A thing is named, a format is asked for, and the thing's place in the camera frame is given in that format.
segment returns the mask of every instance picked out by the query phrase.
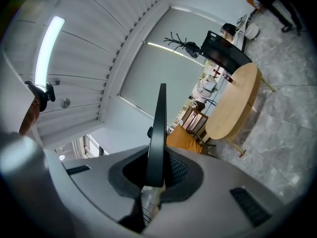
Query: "wooden table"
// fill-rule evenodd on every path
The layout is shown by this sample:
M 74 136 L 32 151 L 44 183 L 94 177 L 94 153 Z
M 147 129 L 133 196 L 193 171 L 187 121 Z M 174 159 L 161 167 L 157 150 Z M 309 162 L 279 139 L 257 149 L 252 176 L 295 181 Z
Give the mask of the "wooden table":
M 261 81 L 273 92 L 275 90 L 262 77 L 255 63 L 239 67 L 231 76 L 220 101 L 206 122 L 206 132 L 212 139 L 225 138 L 243 156 L 243 151 L 233 141 L 253 108 Z

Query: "person's leg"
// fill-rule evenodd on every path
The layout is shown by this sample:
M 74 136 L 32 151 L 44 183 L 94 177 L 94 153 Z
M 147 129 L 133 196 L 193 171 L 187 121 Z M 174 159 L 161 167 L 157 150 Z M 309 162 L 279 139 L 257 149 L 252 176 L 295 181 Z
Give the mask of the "person's leg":
M 268 1 L 258 0 L 265 8 L 267 8 L 278 20 L 284 25 L 282 32 L 288 32 L 292 29 L 292 24 Z
M 294 21 L 297 29 L 301 30 L 302 29 L 302 24 L 301 24 L 299 18 L 297 17 L 296 11 L 294 10 L 294 8 L 291 5 L 291 3 L 288 0 L 280 0 L 280 1 L 284 5 L 284 7 L 289 11 L 289 13 L 291 14 L 292 20 Z
M 291 5 L 291 3 L 288 0 L 280 0 L 281 3 L 284 5 L 284 7 L 289 11 L 289 13 L 291 14 L 292 20 L 294 21 L 296 27 L 297 27 L 297 31 L 299 32 L 302 29 L 302 24 L 299 20 L 299 18 L 296 15 L 296 11 L 294 10 L 293 6 Z
M 292 24 L 267 0 L 259 0 L 278 20 L 284 25 L 282 32 L 288 32 L 292 29 Z

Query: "lamp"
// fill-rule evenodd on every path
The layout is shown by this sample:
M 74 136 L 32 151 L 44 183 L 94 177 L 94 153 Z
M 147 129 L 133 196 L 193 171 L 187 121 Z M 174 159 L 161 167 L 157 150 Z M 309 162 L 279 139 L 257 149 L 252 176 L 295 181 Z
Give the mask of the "lamp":
M 51 53 L 53 50 L 56 38 L 65 22 L 65 19 L 55 16 L 48 26 L 44 35 L 35 69 L 35 85 L 40 85 L 45 88 L 46 77 L 50 62 Z

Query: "black monitor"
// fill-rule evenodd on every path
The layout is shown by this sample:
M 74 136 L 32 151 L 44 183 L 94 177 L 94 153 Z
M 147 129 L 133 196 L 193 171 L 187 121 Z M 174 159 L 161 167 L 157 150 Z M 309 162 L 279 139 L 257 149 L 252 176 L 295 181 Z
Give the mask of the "black monitor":
M 166 145 L 166 84 L 161 84 L 155 111 L 145 185 L 162 187 L 164 183 L 164 153 Z
M 230 74 L 233 74 L 237 68 L 252 62 L 235 45 L 212 31 L 208 31 L 200 53 Z

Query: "gray tile floor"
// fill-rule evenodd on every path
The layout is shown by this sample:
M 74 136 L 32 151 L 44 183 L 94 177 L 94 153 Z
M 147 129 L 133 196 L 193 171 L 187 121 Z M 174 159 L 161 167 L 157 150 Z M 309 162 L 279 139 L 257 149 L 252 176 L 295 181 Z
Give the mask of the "gray tile floor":
M 241 159 L 225 140 L 215 141 L 210 152 L 288 203 L 305 193 L 317 166 L 317 53 L 307 32 L 299 37 L 281 33 L 282 25 L 269 11 L 253 19 L 261 32 L 246 43 L 245 53 L 276 92 L 260 88 L 257 112 L 251 111 L 236 139 L 247 150 Z

